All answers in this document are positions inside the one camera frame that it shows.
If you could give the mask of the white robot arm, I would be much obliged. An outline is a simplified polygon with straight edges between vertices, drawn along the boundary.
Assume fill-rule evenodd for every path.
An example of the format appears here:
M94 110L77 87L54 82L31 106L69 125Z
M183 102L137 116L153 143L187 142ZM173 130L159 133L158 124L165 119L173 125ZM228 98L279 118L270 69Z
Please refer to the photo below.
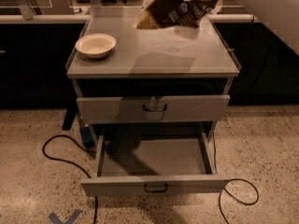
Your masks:
M299 0L235 0L299 54Z

